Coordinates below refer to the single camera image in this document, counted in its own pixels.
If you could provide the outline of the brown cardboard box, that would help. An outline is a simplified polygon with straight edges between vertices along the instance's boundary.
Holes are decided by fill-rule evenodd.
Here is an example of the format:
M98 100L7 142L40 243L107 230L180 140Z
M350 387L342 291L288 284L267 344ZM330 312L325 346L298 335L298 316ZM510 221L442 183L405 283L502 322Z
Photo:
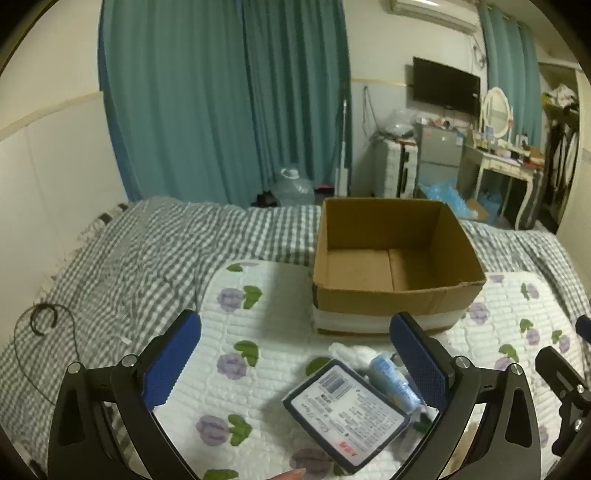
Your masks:
M311 286L320 332L385 335L400 312L427 332L447 330L486 281L443 202L329 198L322 205Z

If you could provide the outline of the silver mini fridge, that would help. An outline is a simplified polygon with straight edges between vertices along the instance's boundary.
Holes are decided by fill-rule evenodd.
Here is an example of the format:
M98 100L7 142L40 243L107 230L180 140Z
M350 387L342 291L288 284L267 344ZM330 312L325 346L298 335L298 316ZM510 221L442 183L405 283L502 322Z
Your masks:
M418 124L418 167L415 195L440 183L456 185L464 148L464 135L455 130Z

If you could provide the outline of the teal right curtain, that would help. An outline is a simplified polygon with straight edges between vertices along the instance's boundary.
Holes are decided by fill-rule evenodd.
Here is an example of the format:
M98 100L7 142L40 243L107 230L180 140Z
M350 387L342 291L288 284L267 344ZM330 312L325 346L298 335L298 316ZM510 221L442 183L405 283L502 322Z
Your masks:
M488 86L499 87L514 112L512 140L525 134L540 147L542 104L539 63L531 29L500 9L481 1L478 6L488 62Z

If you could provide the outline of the teal curtain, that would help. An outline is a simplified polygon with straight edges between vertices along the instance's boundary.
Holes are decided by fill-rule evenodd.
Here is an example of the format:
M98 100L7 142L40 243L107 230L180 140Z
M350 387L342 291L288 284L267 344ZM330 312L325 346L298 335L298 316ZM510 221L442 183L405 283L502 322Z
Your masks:
M540 147L542 104L539 63L531 29L500 9L481 1L478 6L488 62L488 86L499 87L514 112L512 140L525 134Z
M106 1L99 84L128 197L247 207L352 165L339 1Z

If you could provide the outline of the white dressing table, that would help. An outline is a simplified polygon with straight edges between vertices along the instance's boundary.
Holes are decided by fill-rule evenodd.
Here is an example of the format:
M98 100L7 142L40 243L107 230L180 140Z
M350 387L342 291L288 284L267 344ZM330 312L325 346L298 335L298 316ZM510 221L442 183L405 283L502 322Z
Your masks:
M543 181L544 172L535 165L470 146L463 148L457 190L492 215L490 224L504 221L515 230L533 229Z

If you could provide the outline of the grey checked bed cover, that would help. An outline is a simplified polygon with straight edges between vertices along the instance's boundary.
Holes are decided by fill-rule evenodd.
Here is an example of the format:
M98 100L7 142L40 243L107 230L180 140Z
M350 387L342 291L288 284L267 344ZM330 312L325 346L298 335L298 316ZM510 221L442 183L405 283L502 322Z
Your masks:
M1 354L1 424L40 466L67 366L109 367L141 352L183 310L199 314L209 282L226 265L270 262L311 279L321 210L250 208L155 198L133 204L92 232L46 292L55 312L19 319ZM550 286L575 328L590 310L557 238L467 221L486 278L533 273Z

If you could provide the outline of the white floral quilted pad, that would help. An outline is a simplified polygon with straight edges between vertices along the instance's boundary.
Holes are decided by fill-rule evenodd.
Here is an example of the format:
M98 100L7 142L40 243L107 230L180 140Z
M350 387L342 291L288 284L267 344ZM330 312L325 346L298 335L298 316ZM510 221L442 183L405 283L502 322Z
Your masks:
M315 331L311 279L304 268L270 262L226 265L200 307L201 336L167 401L155 415L197 475L263 479L304 469L311 479L342 470L283 408L283 397L331 356L329 345L392 351L378 337L331 337ZM475 302L438 334L452 355L475 365L519 363L527 374L540 426L542 466L560 428L559 400L535 369L553 347L579 372L585 349L549 284L533 273L492 273Z

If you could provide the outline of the oval vanity mirror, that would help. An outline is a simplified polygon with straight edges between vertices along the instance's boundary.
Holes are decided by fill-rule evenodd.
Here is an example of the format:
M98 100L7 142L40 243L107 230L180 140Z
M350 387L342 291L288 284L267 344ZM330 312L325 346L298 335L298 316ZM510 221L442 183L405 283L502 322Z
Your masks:
M495 139L504 138L511 130L513 110L500 87L488 90L481 102L479 130Z

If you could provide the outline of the black wall television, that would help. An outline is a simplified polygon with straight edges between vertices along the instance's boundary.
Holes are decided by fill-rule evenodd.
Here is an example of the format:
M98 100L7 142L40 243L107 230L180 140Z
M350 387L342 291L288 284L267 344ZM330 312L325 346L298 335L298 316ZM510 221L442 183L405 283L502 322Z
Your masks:
M427 59L413 58L413 99L477 116L481 80L478 76Z

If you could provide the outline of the blue plastic bag pile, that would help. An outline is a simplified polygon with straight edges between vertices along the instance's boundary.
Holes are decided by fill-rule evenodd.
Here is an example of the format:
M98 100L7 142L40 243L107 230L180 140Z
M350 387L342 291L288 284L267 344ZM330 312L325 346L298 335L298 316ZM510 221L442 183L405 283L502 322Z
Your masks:
M465 220L478 219L477 211L471 209L467 202L460 196L456 187L453 185L452 179L433 185L421 184L420 189L427 199L440 201L448 205L458 218Z

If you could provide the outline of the clear water jug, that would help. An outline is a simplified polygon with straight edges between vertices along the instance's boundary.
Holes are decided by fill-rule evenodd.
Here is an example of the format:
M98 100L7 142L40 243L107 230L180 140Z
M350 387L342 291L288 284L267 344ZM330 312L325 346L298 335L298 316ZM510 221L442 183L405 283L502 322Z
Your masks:
M280 207L311 206L315 204L315 190L311 181L296 168L280 170L276 183L271 188L273 197Z

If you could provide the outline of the light blue tissue pack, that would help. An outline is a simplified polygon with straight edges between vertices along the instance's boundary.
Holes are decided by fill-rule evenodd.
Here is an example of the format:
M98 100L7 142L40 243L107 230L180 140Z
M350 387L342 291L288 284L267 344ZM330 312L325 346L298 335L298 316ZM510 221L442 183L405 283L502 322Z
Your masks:
M370 362L369 379L370 384L406 413L411 414L421 406L409 381L389 357L377 355Z

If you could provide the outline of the white air conditioner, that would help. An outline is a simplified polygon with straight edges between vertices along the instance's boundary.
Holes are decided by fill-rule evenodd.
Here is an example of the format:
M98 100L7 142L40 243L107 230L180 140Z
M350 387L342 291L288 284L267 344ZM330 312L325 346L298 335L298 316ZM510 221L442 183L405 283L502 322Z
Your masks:
M472 35L480 23L478 11L461 1L392 0L392 14L415 18Z

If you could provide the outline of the dark blue tissue pack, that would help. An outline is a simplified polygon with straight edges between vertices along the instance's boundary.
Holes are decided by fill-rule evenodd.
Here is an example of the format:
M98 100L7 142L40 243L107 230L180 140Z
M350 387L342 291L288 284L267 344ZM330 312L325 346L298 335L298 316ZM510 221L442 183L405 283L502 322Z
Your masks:
M283 407L348 474L366 467L411 423L410 415L337 359L291 390Z

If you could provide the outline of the white suitcase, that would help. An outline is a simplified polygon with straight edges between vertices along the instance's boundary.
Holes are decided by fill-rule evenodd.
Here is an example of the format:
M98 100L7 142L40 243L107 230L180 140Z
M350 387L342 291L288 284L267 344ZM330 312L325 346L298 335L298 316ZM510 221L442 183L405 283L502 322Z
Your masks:
M419 149L415 141L380 137L373 143L374 189L379 198L413 198Z

